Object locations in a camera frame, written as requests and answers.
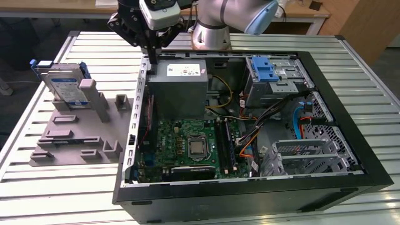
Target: yellow wire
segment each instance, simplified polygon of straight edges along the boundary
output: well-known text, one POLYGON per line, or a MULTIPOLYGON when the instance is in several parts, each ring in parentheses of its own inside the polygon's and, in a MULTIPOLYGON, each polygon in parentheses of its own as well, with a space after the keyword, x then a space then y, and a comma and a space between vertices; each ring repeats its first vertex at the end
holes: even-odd
POLYGON ((234 95, 232 95, 232 89, 231 89, 228 83, 227 83, 219 76, 216 76, 216 75, 212 75, 212 76, 216 77, 216 78, 224 83, 224 85, 226 85, 227 88, 230 89, 230 95, 231 95, 230 100, 228 100, 228 102, 227 102, 226 104, 215 105, 215 106, 207 106, 207 107, 206 107, 206 108, 208 108, 208 109, 210 109, 210 108, 211 108, 211 109, 218 109, 218 108, 222 108, 222 107, 230 105, 230 103, 231 103, 231 101, 232 101, 232 99, 234 99, 234 95))

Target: wooden desk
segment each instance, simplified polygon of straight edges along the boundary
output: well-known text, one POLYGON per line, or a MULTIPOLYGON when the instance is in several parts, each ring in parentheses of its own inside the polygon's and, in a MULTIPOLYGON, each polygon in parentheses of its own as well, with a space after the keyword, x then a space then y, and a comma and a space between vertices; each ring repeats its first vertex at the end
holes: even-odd
MULTIPOLYGON (((95 0, 3 0, 0 17, 108 19, 116 12, 116 7, 96 8, 95 2, 95 0)), ((307 34, 316 35, 331 13, 324 7, 319 11, 310 9, 310 4, 311 0, 304 0, 304 6, 298 0, 288 3, 287 22, 311 23, 307 34)), ((183 11, 186 18, 190 12, 190 9, 183 11)), ((283 18, 275 18, 274 22, 283 22, 283 18)))

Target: aluminum rail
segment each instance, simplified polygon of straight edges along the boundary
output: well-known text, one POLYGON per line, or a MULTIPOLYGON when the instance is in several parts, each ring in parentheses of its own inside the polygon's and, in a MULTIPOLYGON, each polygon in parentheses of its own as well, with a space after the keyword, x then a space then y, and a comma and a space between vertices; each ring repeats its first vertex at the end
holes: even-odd
MULTIPOLYGON (((112 32, 72 32, 56 61, 88 64, 106 97, 134 96, 142 52, 112 32)), ((400 223, 400 104, 344 40, 334 36, 231 35, 235 50, 308 51, 355 119, 395 184, 360 195, 324 212, 240 217, 190 224, 400 223)), ((170 49, 190 49, 179 35, 170 49)), ((0 152, 2 225, 135 224, 111 204, 116 164, 31 167, 30 156, 51 118, 52 94, 43 83, 0 152)))

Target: sticker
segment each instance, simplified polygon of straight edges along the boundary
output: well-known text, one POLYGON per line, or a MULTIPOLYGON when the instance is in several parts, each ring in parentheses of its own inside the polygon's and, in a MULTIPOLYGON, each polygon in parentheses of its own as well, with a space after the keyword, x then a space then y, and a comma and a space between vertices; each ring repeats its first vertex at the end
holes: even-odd
POLYGON ((259 172, 259 165, 256 164, 256 162, 255 162, 255 161, 252 161, 252 163, 251 163, 251 167, 255 169, 255 171, 258 171, 258 172, 259 172))
POLYGON ((240 104, 240 107, 244 108, 244 106, 246 106, 246 101, 244 101, 243 99, 240 99, 239 104, 240 104))
POLYGON ((266 146, 262 147, 262 149, 259 150, 259 153, 266 153, 268 151, 268 148, 266 146))
POLYGON ((170 64, 167 66, 167 76, 200 76, 200 75, 202 75, 200 64, 170 64))
POLYGON ((287 74, 284 69, 275 70, 275 73, 279 74, 279 75, 286 75, 287 74))
POLYGON ((64 101, 75 108, 84 108, 84 105, 88 104, 88 99, 79 89, 79 81, 75 78, 54 78, 51 82, 64 101))

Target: black cable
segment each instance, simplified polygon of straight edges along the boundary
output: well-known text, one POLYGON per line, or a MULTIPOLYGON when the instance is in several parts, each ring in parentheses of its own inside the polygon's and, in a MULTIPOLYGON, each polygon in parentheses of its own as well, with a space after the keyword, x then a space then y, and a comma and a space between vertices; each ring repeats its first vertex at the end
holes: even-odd
POLYGON ((307 90, 307 91, 299 92, 298 94, 290 94, 282 100, 279 100, 275 104, 272 104, 266 109, 266 111, 262 113, 260 117, 258 118, 251 132, 240 138, 240 142, 243 142, 246 139, 248 139, 248 137, 251 137, 262 129, 262 127, 264 125, 264 121, 282 110, 282 108, 286 106, 286 103, 288 101, 291 101, 294 98, 298 98, 302 96, 308 96, 310 93, 311 92, 307 90))
POLYGON ((187 22, 187 29, 186 29, 187 32, 190 31, 190 24, 192 24, 192 9, 194 9, 194 1, 192 1, 192 5, 190 7, 190 19, 187 22))
POLYGON ((287 11, 286 11, 286 9, 280 6, 280 5, 278 5, 280 8, 282 8, 282 10, 283 10, 283 22, 287 22, 288 21, 288 17, 287 17, 287 11))

